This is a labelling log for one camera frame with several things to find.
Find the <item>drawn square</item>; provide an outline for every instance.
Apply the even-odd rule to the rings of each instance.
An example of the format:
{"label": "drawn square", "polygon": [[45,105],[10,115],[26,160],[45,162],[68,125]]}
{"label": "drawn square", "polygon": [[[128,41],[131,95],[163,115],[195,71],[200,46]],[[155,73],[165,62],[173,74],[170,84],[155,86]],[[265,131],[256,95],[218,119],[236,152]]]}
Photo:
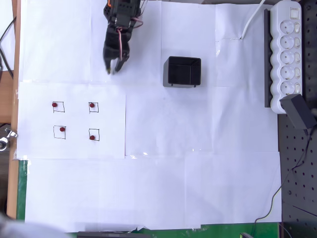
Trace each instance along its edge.
{"label": "drawn square", "polygon": [[56,139],[66,139],[66,127],[63,125],[55,125],[54,126],[54,138]]}
{"label": "drawn square", "polygon": [[99,141],[100,139],[99,129],[89,129],[89,137],[92,135],[95,137],[94,139],[95,141]]}
{"label": "drawn square", "polygon": [[98,103],[89,102],[89,103],[88,103],[88,107],[89,107],[89,113],[98,113],[98,112],[99,112],[99,105],[98,105]]}
{"label": "drawn square", "polygon": [[64,102],[53,102],[52,105],[54,103],[56,103],[57,106],[53,107],[53,113],[54,112],[59,112],[59,113],[64,113],[65,112]]}

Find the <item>wooden edge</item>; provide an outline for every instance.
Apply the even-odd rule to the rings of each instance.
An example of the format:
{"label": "wooden edge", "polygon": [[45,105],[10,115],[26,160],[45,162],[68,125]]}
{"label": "wooden edge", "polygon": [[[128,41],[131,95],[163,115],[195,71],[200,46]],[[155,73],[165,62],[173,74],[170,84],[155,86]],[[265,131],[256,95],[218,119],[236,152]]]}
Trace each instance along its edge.
{"label": "wooden edge", "polygon": [[8,71],[0,73],[0,122],[11,123],[13,80]]}
{"label": "wooden edge", "polygon": [[[14,53],[14,76],[12,96],[11,129],[17,131],[18,124],[18,85],[19,85],[19,59],[20,59],[20,29],[21,29],[21,0],[12,0],[13,16],[15,23],[15,53]],[[8,199],[6,213],[11,218],[16,218],[16,205],[18,194],[19,161],[14,160],[16,152],[16,140],[10,144]]]}

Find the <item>wooden table edge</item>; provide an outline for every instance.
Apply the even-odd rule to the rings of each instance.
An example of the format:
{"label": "wooden table edge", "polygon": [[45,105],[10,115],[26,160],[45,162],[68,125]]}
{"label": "wooden table edge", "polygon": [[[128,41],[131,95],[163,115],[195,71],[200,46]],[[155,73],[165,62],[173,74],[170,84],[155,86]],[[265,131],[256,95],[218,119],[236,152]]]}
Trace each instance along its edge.
{"label": "wooden table edge", "polygon": [[[13,16],[16,16],[15,22],[15,53],[14,53],[14,77],[13,77],[13,95],[12,95],[12,115],[11,129],[17,131],[18,124],[18,85],[19,85],[19,59],[20,59],[20,29],[21,29],[21,0],[12,0]],[[14,160],[16,153],[16,140],[10,144],[9,156],[9,174],[8,174],[8,197],[7,197],[7,215],[16,218],[17,195],[18,195],[18,176],[19,161]]]}

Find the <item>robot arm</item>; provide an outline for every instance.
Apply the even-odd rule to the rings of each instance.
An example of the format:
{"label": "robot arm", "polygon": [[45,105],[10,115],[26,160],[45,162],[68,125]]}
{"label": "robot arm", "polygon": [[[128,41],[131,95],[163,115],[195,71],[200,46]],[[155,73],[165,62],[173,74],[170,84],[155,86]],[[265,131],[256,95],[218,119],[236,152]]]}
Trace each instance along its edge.
{"label": "robot arm", "polygon": [[129,59],[129,40],[135,28],[137,17],[141,15],[141,0],[108,0],[104,15],[108,20],[104,44],[104,61],[107,73],[110,74],[111,60],[119,58],[115,67],[118,72]]}

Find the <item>cable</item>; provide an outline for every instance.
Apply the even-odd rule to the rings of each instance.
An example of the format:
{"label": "cable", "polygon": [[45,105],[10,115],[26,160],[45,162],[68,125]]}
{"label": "cable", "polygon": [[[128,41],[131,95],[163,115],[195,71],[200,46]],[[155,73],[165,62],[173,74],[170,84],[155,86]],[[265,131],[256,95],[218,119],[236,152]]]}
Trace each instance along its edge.
{"label": "cable", "polygon": [[[15,20],[16,20],[16,17],[15,17],[15,18],[10,22],[10,24],[7,26],[6,30],[4,31],[4,33],[2,34],[2,36],[1,36],[1,38],[0,38],[0,43],[1,43],[1,40],[4,38],[4,36],[5,36],[6,32],[7,32],[7,30],[10,28],[10,26],[14,23]],[[4,64],[5,64],[5,66],[6,66],[6,68],[8,69],[9,74],[11,75],[11,77],[12,77],[12,79],[13,79],[13,72],[12,72],[12,70],[10,69],[10,66],[9,66],[8,62],[6,61],[6,58],[4,57],[4,53],[2,52],[1,48],[0,48],[0,55],[1,55],[1,57],[3,58],[3,62],[4,62]]]}
{"label": "cable", "polygon": [[8,62],[6,61],[6,58],[4,57],[4,53],[2,52],[1,48],[0,48],[0,55],[1,55],[2,59],[3,59],[3,62],[4,62],[4,64],[5,64],[5,66],[6,66],[6,68],[7,68],[8,71],[9,71],[9,74],[11,75],[11,77],[12,77],[12,79],[13,79],[13,72],[12,72],[12,70],[10,69],[10,66],[9,66]]}
{"label": "cable", "polygon": [[245,34],[246,34],[246,31],[248,29],[248,26],[250,24],[250,22],[252,21],[253,17],[257,14],[257,12],[259,11],[260,7],[263,5],[263,3],[265,2],[265,0],[261,0],[261,2],[259,3],[257,9],[255,10],[255,12],[252,14],[252,16],[250,17],[250,19],[248,20],[246,26],[244,27],[243,29],[243,32],[242,32],[242,36],[240,37],[240,39],[243,39]]}
{"label": "cable", "polygon": [[4,31],[4,33],[2,34],[1,38],[0,38],[0,42],[3,39],[4,35],[6,34],[7,30],[10,28],[10,26],[13,24],[13,22],[16,20],[16,17],[10,22],[10,24],[8,25],[8,27],[6,28],[6,30]]}
{"label": "cable", "polygon": [[292,238],[292,236],[291,236],[291,234],[289,234],[288,230],[285,227],[283,227],[280,223],[278,223],[278,224],[288,233],[289,237]]}
{"label": "cable", "polygon": [[146,0],[145,6],[144,6],[143,11],[141,12],[140,16],[142,16],[145,8],[147,7],[147,4],[148,4],[148,0]]}
{"label": "cable", "polygon": [[304,154],[305,154],[304,159],[306,158],[307,148],[308,148],[308,146],[309,146],[309,142],[310,142],[310,140],[311,140],[311,137],[312,137],[312,134],[313,134],[314,129],[315,129],[315,128],[313,127],[312,130],[311,130],[310,136],[308,137],[308,140],[307,140],[306,148],[305,148],[305,150],[303,151],[302,155],[300,156],[299,161],[297,162],[297,164],[296,164],[294,167],[292,167],[292,168],[289,170],[289,172],[286,174],[286,177],[285,177],[284,181],[282,182],[281,186],[278,188],[278,190],[277,190],[277,191],[275,192],[275,194],[273,195],[272,201],[271,201],[271,207],[270,207],[270,209],[269,209],[269,212],[268,212],[264,217],[256,218],[256,220],[254,221],[254,229],[253,229],[253,231],[252,231],[252,236],[254,236],[254,234],[255,234],[255,232],[256,232],[257,221],[266,218],[266,217],[271,213],[272,207],[273,207],[274,197],[277,195],[277,193],[279,192],[279,190],[280,190],[280,189],[282,188],[282,186],[285,184],[286,179],[287,179],[287,176],[289,175],[289,173],[290,173],[291,171],[293,171],[293,169],[295,169],[295,168],[298,167],[298,164],[300,163],[300,161],[301,161],[301,159],[302,159],[302,157],[303,157]]}
{"label": "cable", "polygon": [[139,20],[139,19],[136,18],[136,17],[133,17],[132,20],[135,20],[135,21],[137,21],[137,22],[140,22],[140,25],[133,27],[133,29],[138,28],[138,27],[140,27],[140,26],[143,25],[143,21]]}
{"label": "cable", "polygon": [[122,60],[122,40],[121,40],[121,28],[119,27],[117,29],[117,32],[119,33],[119,50],[120,50],[120,60]]}
{"label": "cable", "polygon": [[11,125],[11,124],[9,124],[9,123],[3,123],[2,125],[0,125],[0,128],[3,127],[3,126],[5,126],[5,125]]}

